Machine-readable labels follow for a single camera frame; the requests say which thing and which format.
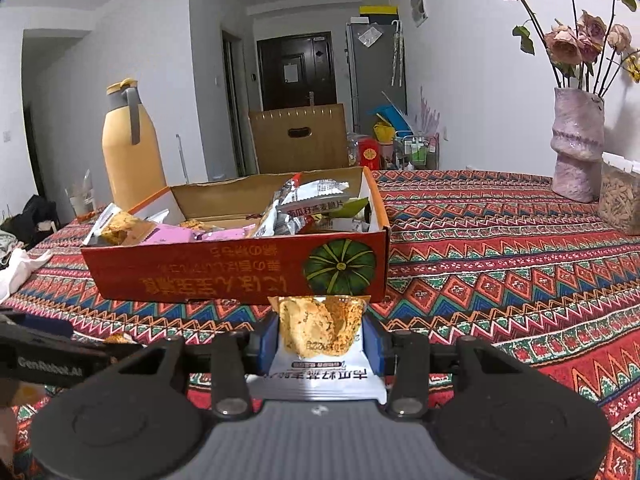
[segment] brown cardboard box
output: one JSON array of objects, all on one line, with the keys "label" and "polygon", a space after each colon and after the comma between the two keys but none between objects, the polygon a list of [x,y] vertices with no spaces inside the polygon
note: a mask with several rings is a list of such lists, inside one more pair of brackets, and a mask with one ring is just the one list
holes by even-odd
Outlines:
[{"label": "brown cardboard box", "polygon": [[331,170],[349,165],[341,104],[250,114],[259,173]]},{"label": "brown cardboard box", "polygon": [[[146,218],[166,208],[166,223],[197,219],[224,227],[247,226],[292,174],[261,174],[229,182],[166,188],[134,208]],[[100,294],[108,300],[185,303],[234,299],[267,304],[270,296],[351,294],[383,301],[389,223],[367,168],[302,174],[302,183],[333,178],[349,195],[369,197],[368,233],[331,233],[220,242],[82,248]]]}]

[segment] yellow flower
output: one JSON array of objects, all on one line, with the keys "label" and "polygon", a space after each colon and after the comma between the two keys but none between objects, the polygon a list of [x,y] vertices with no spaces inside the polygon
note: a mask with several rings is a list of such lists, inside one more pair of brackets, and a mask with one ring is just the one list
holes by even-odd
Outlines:
[{"label": "yellow flower", "polygon": [[640,59],[638,56],[629,56],[625,61],[625,69],[636,83],[640,83]]}]

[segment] gray refrigerator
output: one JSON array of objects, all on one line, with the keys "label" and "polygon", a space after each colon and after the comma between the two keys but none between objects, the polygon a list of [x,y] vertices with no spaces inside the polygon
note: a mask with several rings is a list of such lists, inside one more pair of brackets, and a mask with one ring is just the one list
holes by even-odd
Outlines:
[{"label": "gray refrigerator", "polygon": [[[375,27],[382,36],[369,47],[359,37]],[[374,134],[373,126],[378,121],[370,112],[389,101],[382,95],[385,92],[393,104],[406,113],[406,79],[402,76],[399,86],[399,68],[396,68],[396,84],[391,86],[394,65],[395,25],[347,24],[347,62],[351,79],[351,104],[353,107],[353,131],[363,135]]]}]

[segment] red cardboard box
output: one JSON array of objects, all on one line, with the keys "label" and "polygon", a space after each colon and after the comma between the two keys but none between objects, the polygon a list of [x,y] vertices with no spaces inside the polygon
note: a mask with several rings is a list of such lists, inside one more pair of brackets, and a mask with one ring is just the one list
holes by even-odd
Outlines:
[{"label": "red cardboard box", "polygon": [[[166,208],[167,224],[185,219],[241,227],[259,220],[292,174],[260,174],[228,182],[167,187],[132,214],[146,218]],[[108,300],[186,303],[216,298],[267,304],[269,296],[351,294],[384,300],[390,228],[368,168],[311,171],[348,182],[350,196],[369,197],[370,231],[245,238],[219,242],[82,248],[100,294]]]}]

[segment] white wall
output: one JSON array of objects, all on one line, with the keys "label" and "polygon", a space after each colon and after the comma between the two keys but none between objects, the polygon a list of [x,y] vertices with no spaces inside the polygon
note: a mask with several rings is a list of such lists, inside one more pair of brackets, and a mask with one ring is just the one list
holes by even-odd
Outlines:
[{"label": "white wall", "polygon": [[254,36],[256,41],[294,36],[296,34],[313,34],[314,32],[330,32],[334,48],[335,89],[338,102],[344,104],[347,130],[352,129],[351,87],[349,83],[349,67],[347,65],[346,27],[351,16],[359,16],[358,4],[323,6],[314,10],[284,10],[256,16],[254,20]]},{"label": "white wall", "polygon": [[36,78],[33,126],[48,198],[72,218],[65,187],[91,169],[96,198],[111,201],[102,155],[108,85],[131,76],[158,133],[170,185],[183,184],[175,138],[182,138],[191,182],[204,163],[191,59],[189,0],[113,0],[96,11],[95,30]]},{"label": "white wall", "polygon": [[[612,0],[576,0],[610,20]],[[538,38],[536,57],[519,49],[511,35],[528,18],[518,1],[425,0],[429,19],[411,20],[410,0],[399,6],[406,41],[410,117],[420,111],[420,87],[442,113],[449,142],[442,142],[443,169],[552,175],[556,154],[549,147],[556,80]],[[553,19],[574,21],[571,0],[528,0],[545,32]],[[616,21],[627,25],[640,46],[640,13],[618,4]],[[640,158],[640,87],[619,77],[606,96],[607,149]]]},{"label": "white wall", "polygon": [[[251,74],[257,73],[252,20],[239,0],[190,0],[190,17],[193,77],[207,174],[210,180],[234,178],[237,171],[226,101],[222,30],[242,40],[244,80],[236,82],[236,90],[249,110],[259,110],[259,86],[251,80]],[[242,140],[252,158],[246,114],[241,121]]]},{"label": "white wall", "polygon": [[0,132],[10,133],[8,142],[0,134],[0,210],[8,205],[12,214],[36,193],[24,134],[21,65],[24,31],[39,28],[91,30],[94,17],[82,10],[0,8]]}]

